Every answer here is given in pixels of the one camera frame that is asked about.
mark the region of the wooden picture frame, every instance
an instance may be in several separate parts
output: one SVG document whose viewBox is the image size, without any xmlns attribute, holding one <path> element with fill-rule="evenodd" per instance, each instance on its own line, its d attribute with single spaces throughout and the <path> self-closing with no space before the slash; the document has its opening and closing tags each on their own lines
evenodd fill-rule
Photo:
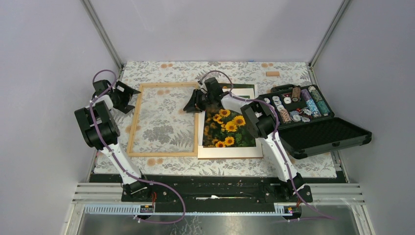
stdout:
<svg viewBox="0 0 415 235">
<path fill-rule="evenodd" d="M 193 151 L 192 152 L 133 152 L 134 140 L 136 135 L 136 129 L 138 124 L 138 118 L 140 113 L 140 108 L 142 104 L 142 96 L 144 90 L 147 88 L 180 88 L 180 87 L 192 87 L 192 88 L 199 88 L 199 84 L 197 82 L 171 82 L 171 83 L 142 83 L 139 86 L 139 91 L 141 92 L 138 94 L 136 108 L 134 110 L 133 122 L 131 124 L 130 136 L 128 139 L 127 144 L 127 154 L 130 157 L 177 157 L 177 156 L 197 156 L 198 150 L 198 122 L 199 122 L 199 115 L 198 113 L 194 114 L 194 143 L 193 143 Z"/>
</svg>

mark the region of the poker chip case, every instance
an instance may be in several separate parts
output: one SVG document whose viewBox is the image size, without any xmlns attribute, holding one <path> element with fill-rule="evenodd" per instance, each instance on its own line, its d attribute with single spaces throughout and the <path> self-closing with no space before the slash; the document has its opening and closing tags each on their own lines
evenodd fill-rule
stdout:
<svg viewBox="0 0 415 235">
<path fill-rule="evenodd" d="M 273 87 L 271 93 L 259 96 L 259 99 L 270 102 L 276 109 L 280 122 L 279 136 L 284 148 L 291 156 L 303 159 L 332 150 L 367 144 L 371 141 L 372 133 L 370 131 L 334 117 L 333 111 L 316 85 L 299 87 L 301 90 L 300 99 L 297 102 L 285 103 L 285 101 L 289 101 L 288 97 L 296 87 L 298 86 L 292 84 Z M 290 121 L 287 119 L 287 112 L 282 110 L 281 105 L 290 113 Z M 301 117 L 301 121 L 294 121 L 299 119 L 296 115 Z"/>
</svg>

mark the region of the open black case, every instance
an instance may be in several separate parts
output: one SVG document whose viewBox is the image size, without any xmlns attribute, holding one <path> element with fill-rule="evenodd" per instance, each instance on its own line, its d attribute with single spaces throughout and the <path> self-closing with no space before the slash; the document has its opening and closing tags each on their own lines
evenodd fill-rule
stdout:
<svg viewBox="0 0 415 235">
<path fill-rule="evenodd" d="M 320 92 L 320 89 L 316 85 L 311 86 L 314 86 L 318 93 L 320 93 L 321 98 L 329 110 L 328 115 L 310 118 L 309 122 L 291 121 L 290 123 L 283 123 L 281 121 L 282 117 L 277 111 L 278 120 L 280 120 L 278 127 L 279 136 L 284 148 L 291 156 L 296 159 L 303 159 L 332 150 L 367 144 L 371 141 L 372 133 L 370 131 L 362 129 L 341 118 L 334 117 L 334 113 Z M 308 90 L 311 86 L 300 87 L 300 89 Z M 294 87 L 296 86 L 292 84 L 273 87 L 271 93 L 262 94 L 259 98 L 268 98 L 277 110 L 273 102 L 273 96 L 278 96 L 288 113 L 307 107 L 303 95 L 300 95 L 300 100 L 297 102 L 284 103 L 284 97 L 291 96 Z"/>
</svg>

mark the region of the case lid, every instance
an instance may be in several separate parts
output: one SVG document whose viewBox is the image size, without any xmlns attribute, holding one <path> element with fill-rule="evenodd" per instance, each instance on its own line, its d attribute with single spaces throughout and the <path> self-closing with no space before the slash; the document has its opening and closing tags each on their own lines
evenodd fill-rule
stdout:
<svg viewBox="0 0 415 235">
<path fill-rule="evenodd" d="M 366 144 L 372 136 L 370 131 L 338 117 L 281 129 L 278 133 L 283 146 L 295 158 Z"/>
</svg>

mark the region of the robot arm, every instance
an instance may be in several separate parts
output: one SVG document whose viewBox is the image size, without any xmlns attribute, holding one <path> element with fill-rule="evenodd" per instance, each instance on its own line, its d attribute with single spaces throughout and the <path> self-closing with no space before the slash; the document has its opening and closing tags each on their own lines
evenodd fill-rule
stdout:
<svg viewBox="0 0 415 235">
<path fill-rule="evenodd" d="M 294 189 L 291 183 L 291 172 L 294 185 L 298 191 L 304 188 L 304 180 L 289 161 L 287 153 L 282 146 L 278 133 L 273 138 L 273 131 L 277 124 L 276 118 L 268 106 L 256 101 L 247 101 L 244 98 L 223 92 L 216 78 L 206 79 L 207 92 L 194 90 L 193 96 L 185 106 L 184 111 L 201 112 L 207 105 L 213 104 L 224 109 L 241 113 L 245 119 L 249 133 L 259 139 L 265 149 L 271 153 L 271 162 L 277 171 L 277 177 L 287 192 L 293 195 Z"/>
<path fill-rule="evenodd" d="M 101 80 L 93 85 L 96 93 L 100 94 L 108 87 L 108 84 L 108 81 Z M 92 105 L 92 112 L 98 124 L 99 132 L 109 149 L 103 145 L 98 136 L 92 121 L 90 106 L 76 110 L 75 117 L 87 145 L 94 147 L 107 156 L 120 173 L 124 195 L 134 198 L 147 198 L 150 193 L 148 185 L 137 180 L 137 178 L 142 179 L 143 176 L 120 146 L 118 142 L 119 129 L 110 112 L 112 108 L 116 108 L 124 113 L 131 111 L 134 106 L 128 105 L 128 102 L 131 100 L 132 95 L 137 93 L 139 92 L 121 82 L 117 82 L 116 88 L 113 91 L 100 97 Z"/>
</svg>

